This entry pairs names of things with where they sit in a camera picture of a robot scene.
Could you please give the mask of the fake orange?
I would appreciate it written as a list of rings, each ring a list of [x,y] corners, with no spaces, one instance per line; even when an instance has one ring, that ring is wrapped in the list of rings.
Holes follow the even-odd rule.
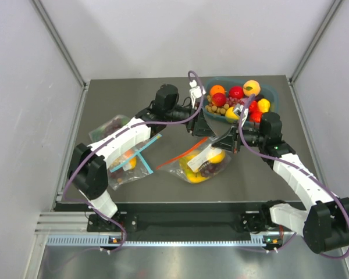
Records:
[[[214,96],[217,93],[221,93],[221,94],[225,94],[226,90],[223,86],[221,85],[214,85],[211,87],[211,89],[209,90],[209,95],[210,96]]]

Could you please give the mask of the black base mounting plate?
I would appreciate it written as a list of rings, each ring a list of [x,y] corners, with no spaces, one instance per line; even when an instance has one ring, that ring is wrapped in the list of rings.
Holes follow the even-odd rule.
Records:
[[[307,211],[300,202],[221,202],[221,203],[118,203],[117,212],[105,220],[82,203],[57,203],[55,211],[90,213],[88,232],[125,229],[133,234],[150,227],[170,230],[185,228],[226,228],[237,233],[260,233],[278,226],[301,228]]]

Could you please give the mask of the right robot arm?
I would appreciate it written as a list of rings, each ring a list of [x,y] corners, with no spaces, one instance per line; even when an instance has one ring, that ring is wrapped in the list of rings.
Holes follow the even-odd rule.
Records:
[[[282,121],[274,112],[264,113],[258,128],[236,124],[213,146],[237,152],[241,146],[266,162],[299,197],[303,210],[285,201],[269,201],[260,209],[260,224],[267,230],[278,225],[303,237],[311,251],[325,255],[347,247],[349,255],[349,198],[338,198],[302,164],[294,149],[282,139]]]

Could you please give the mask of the teal plastic fruit basket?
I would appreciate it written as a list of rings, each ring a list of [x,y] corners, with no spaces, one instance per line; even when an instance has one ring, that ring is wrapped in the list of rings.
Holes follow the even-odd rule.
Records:
[[[214,77],[214,78],[210,79],[206,83],[206,86],[205,86],[206,98],[209,95],[209,90],[214,85],[221,85],[221,86],[223,86],[225,88],[225,90],[226,90],[225,96],[229,97],[229,90],[231,89],[231,87],[234,87],[234,86],[241,86],[241,87],[243,87],[245,82],[247,82],[247,81],[244,81],[244,80],[241,80],[241,79],[238,80],[236,78]],[[274,90],[272,87],[270,87],[268,85],[264,85],[264,84],[260,84],[260,87],[261,87],[261,91],[260,91],[259,95],[255,97],[254,100],[258,102],[260,99],[266,98],[270,102],[270,110],[269,110],[269,112],[277,112],[278,111],[278,107],[279,107],[279,97],[278,97],[278,94],[277,94],[276,90]],[[211,118],[213,118],[213,119],[215,119],[217,121],[228,123],[226,118],[225,118],[225,116],[216,115],[216,114],[207,112],[205,110],[205,105],[207,103],[208,102],[207,102],[207,99],[206,99],[205,102],[204,102],[204,111],[205,111],[206,115],[208,115],[209,117],[211,117]],[[248,113],[246,124],[249,124],[251,126],[256,126],[259,123],[250,122],[250,114]]]

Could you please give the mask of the fake red peach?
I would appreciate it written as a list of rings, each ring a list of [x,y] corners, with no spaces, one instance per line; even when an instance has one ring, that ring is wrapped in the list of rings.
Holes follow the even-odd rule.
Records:
[[[222,107],[226,103],[226,96],[221,92],[215,93],[211,97],[211,102],[217,107]]]

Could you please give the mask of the fake red apple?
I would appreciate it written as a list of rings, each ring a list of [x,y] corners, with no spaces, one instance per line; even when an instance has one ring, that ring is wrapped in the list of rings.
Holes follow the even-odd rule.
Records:
[[[229,98],[242,99],[244,96],[243,87],[241,86],[234,86],[229,90]]]

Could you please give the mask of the red zip bag with fruit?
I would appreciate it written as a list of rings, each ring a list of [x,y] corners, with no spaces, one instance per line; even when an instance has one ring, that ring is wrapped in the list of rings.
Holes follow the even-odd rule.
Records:
[[[209,180],[222,172],[231,161],[228,152],[212,146],[215,140],[205,137],[189,150],[162,163],[156,169],[168,172],[191,184]]]

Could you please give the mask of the fake longan cluster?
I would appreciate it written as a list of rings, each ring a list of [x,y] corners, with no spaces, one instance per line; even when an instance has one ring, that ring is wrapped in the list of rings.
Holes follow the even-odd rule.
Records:
[[[221,115],[221,116],[224,116],[227,109],[225,109],[223,106],[222,107],[217,107],[215,105],[212,104],[211,102],[211,96],[208,95],[207,96],[207,104],[205,105],[205,110],[209,113],[213,113],[213,114],[216,114],[216,115]]]

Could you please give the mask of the fake yellow lemon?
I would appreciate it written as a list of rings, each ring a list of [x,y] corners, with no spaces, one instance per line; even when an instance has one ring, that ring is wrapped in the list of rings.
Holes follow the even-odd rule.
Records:
[[[226,111],[225,118],[227,122],[233,123],[239,120],[240,116],[234,113],[234,106],[232,106],[232,107],[229,107],[228,110]]]

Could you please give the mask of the fake grape bunch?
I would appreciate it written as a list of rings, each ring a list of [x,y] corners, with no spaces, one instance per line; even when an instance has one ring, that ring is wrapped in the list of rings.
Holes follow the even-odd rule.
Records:
[[[227,97],[223,107],[225,109],[228,109],[231,107],[235,107],[237,104],[244,105],[246,101],[247,101],[247,98],[238,99],[238,98]]]

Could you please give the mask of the fake red pepper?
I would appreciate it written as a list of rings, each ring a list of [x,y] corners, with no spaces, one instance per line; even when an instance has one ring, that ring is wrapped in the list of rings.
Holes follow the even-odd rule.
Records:
[[[251,104],[249,105],[248,108],[248,113],[254,113],[254,112],[258,112],[259,108],[258,108],[258,102],[257,101],[252,101]]]

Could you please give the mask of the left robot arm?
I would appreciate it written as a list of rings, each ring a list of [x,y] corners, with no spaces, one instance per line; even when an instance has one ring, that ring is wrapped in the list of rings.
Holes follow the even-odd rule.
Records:
[[[202,107],[206,91],[203,86],[190,89],[191,103],[178,105],[178,89],[171,84],[162,85],[148,107],[139,111],[127,124],[111,135],[91,144],[74,147],[67,186],[74,185],[86,198],[107,230],[120,225],[117,205],[108,193],[108,167],[137,144],[149,140],[169,125],[185,124],[193,131],[197,121],[203,122]]]

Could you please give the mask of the blue zip bag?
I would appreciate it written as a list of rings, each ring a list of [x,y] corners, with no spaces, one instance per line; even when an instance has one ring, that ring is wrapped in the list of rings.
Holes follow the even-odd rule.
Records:
[[[91,151],[102,147],[96,154],[106,160],[115,160],[137,144],[150,140],[156,133],[154,129],[141,118],[133,117],[127,124],[103,139],[89,145]]]
[[[121,185],[142,179],[153,173],[141,153],[130,149],[107,168],[108,185],[116,190]]]

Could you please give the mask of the lower blue zip bag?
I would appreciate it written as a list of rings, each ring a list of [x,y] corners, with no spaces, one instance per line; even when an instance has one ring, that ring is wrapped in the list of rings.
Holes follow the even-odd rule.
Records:
[[[107,168],[108,185],[116,190],[121,185],[142,179],[153,173],[141,153],[130,149]]]

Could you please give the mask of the fake red tomato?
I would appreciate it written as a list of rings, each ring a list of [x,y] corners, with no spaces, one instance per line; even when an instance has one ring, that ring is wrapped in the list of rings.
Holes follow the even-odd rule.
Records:
[[[263,113],[262,112],[252,112],[250,114],[250,122],[260,123]]]

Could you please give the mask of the upper blue zip bag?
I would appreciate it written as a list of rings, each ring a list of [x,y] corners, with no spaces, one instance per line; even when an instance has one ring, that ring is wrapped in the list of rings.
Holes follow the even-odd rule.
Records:
[[[96,154],[106,160],[115,160],[137,144],[150,140],[156,133],[154,129],[141,118],[133,117],[127,124],[103,139],[89,145],[91,151],[102,147]]]

